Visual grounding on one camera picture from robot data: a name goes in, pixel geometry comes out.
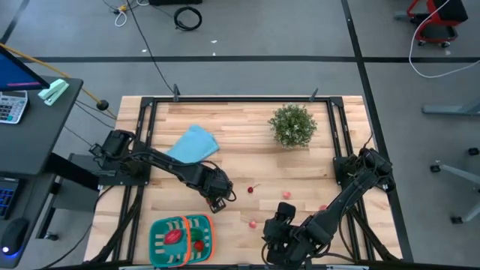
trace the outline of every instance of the blue cloth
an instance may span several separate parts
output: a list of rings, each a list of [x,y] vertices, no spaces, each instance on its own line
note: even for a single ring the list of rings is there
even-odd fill
[[[219,148],[213,135],[192,124],[166,154],[183,163],[192,163],[202,161]]]

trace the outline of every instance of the desk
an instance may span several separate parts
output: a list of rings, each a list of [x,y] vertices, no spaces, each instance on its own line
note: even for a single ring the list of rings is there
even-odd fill
[[[150,226],[161,218],[177,215],[206,213],[213,219],[217,249],[208,264],[236,263],[263,264],[260,250],[263,222],[272,218],[282,192],[289,191],[287,200],[297,208],[294,224],[300,224],[308,215],[328,205],[341,191],[335,181],[332,158],[335,156],[329,114],[324,103],[305,103],[318,123],[309,148],[284,150],[273,140],[267,120],[282,102],[160,102],[157,105],[151,145],[161,152],[169,149],[192,124],[198,124],[214,134],[220,151],[209,160],[218,164],[232,180],[238,199],[227,202],[226,208],[212,214],[199,194],[185,187],[175,176],[159,169],[151,170],[151,181],[145,187],[138,234],[134,250],[134,264],[149,264],[148,237]],[[342,97],[354,152],[371,134],[362,97]],[[117,129],[135,132],[142,97],[123,97],[118,113]],[[142,140],[145,141],[150,109],[147,107]],[[337,129],[341,131],[338,112]],[[343,153],[346,146],[340,143]],[[247,187],[258,185],[252,194]],[[112,235],[119,221],[124,187],[114,187],[97,205],[94,223],[88,240],[85,260],[94,257]],[[386,194],[371,189],[364,195],[369,224],[383,244],[401,257],[397,233]],[[251,229],[250,221],[258,227]],[[125,258],[130,229],[122,242],[121,259]],[[365,246],[358,237],[360,246]],[[347,255],[338,234],[331,252]],[[345,263],[341,259],[325,257],[314,263]]]
[[[51,83],[58,78],[45,76],[44,79]],[[13,125],[0,124],[0,176],[22,180],[20,187],[22,190],[8,220],[0,220],[0,237],[10,221],[16,218],[25,218],[29,221],[23,248],[16,256],[6,257],[0,253],[0,268],[13,268],[20,261],[55,181],[55,174],[45,172],[55,171],[56,165],[67,164],[68,166],[68,162],[53,154],[52,150],[77,99],[83,81],[81,79],[64,80],[70,86],[52,106],[45,105],[44,101],[37,96],[39,91],[28,91],[30,107],[21,122]]]

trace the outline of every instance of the concrete floor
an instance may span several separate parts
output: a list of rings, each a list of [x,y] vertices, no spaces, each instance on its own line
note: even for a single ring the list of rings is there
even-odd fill
[[[119,5],[119,0],[106,0]],[[0,1],[0,37],[11,24],[22,1]],[[365,63],[366,76],[354,62],[352,41],[344,6],[338,0],[205,0],[198,6],[204,24],[194,32],[175,30],[172,20],[153,7],[134,9],[155,56],[253,56],[251,61],[159,62],[170,84],[177,83],[183,95],[307,95],[319,88],[319,95],[364,95],[365,78],[378,112],[386,148],[394,164],[394,177],[413,259],[420,263],[480,266],[478,243],[480,217],[454,226],[452,214],[462,214],[480,195],[463,179],[428,167],[435,160],[480,173],[478,157],[466,149],[479,144],[477,118],[439,117],[421,113],[424,104],[465,104],[478,97],[476,83],[480,67],[441,79],[424,79],[405,64],[414,28],[392,18],[406,9],[408,0],[349,0],[361,54],[373,57]],[[457,57],[479,57],[477,27],[480,2],[463,0],[469,20],[458,29],[459,38],[448,49],[414,47],[414,56],[437,57],[443,64],[417,64],[426,74],[439,74],[465,64]],[[171,14],[177,6],[162,7]],[[85,87],[107,99],[114,111],[122,95],[168,95],[133,17],[124,27],[113,25],[115,16],[102,1],[30,1],[21,13],[7,45],[32,56],[63,58],[52,63],[68,74],[85,80]],[[106,62],[95,58],[106,57]],[[265,61],[263,56],[279,56]],[[335,56],[285,58],[282,56]],[[379,63],[385,57],[393,62]],[[42,75],[54,75],[35,64]],[[81,94],[81,101],[89,102]],[[67,121],[90,143],[102,142],[108,129],[75,108]],[[88,146],[66,130],[55,151],[63,156],[86,153]],[[70,249],[92,221],[92,214],[59,212],[51,230],[57,242],[32,239],[18,269],[46,265]],[[78,264],[83,259],[83,242],[58,266]]]

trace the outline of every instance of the green basket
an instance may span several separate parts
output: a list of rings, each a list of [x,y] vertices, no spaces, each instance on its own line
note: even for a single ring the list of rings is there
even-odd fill
[[[171,230],[181,230],[181,238],[175,244],[164,244],[165,235]],[[195,249],[195,241],[203,241],[201,252]],[[213,224],[207,215],[169,217],[151,225],[148,250],[150,262],[155,267],[179,267],[202,262],[213,255],[214,249]]]

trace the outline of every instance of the white cable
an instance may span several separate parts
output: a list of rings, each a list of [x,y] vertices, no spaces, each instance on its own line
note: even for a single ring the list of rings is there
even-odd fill
[[[433,75],[433,76],[428,76],[428,75],[425,75],[423,73],[421,73],[419,70],[416,69],[416,67],[413,65],[412,63],[412,51],[413,51],[413,43],[415,42],[415,36],[417,35],[417,32],[419,31],[420,27],[426,23],[428,21],[428,19],[430,19],[435,13],[437,13],[440,8],[443,8],[445,5],[447,5],[448,3],[450,2],[450,0],[447,0],[445,3],[443,3],[439,8],[437,8],[434,12],[432,12],[432,14],[430,14],[427,19],[425,19],[423,22],[420,23],[420,25],[418,25],[417,29],[415,30],[415,33],[413,33],[413,37],[412,37],[412,43],[410,44],[410,53],[408,55],[408,61],[410,62],[410,65],[412,66],[413,70],[420,76],[424,77],[424,78],[427,78],[427,79],[434,79],[434,78],[440,78],[440,77],[444,77],[446,75],[449,75],[449,74],[453,74],[455,72],[458,72],[458,71],[462,71],[462,70],[465,70],[467,68],[471,68],[473,67],[474,65],[477,65],[480,60],[476,61],[475,63],[472,63],[472,64],[469,64],[467,65],[466,67],[462,67],[462,68],[458,68],[456,70],[452,70],[452,71],[449,71],[447,73],[444,73],[444,74],[440,74],[440,75]]]
[[[125,25],[125,23],[127,23],[127,14],[125,14],[125,12],[120,11],[120,10],[119,10],[118,12],[119,12],[119,13],[118,13],[118,15],[117,15],[117,17],[116,17],[116,19],[115,19],[115,26],[116,26],[116,27],[122,27],[122,26]],[[125,16],[125,20],[123,21],[122,24],[119,24],[119,18],[120,18],[122,15]]]
[[[146,3],[146,4],[140,4],[141,1],[142,1],[142,0],[136,0],[136,4],[137,4],[137,5],[141,5],[141,6],[150,5],[149,0],[147,0],[147,3]]]

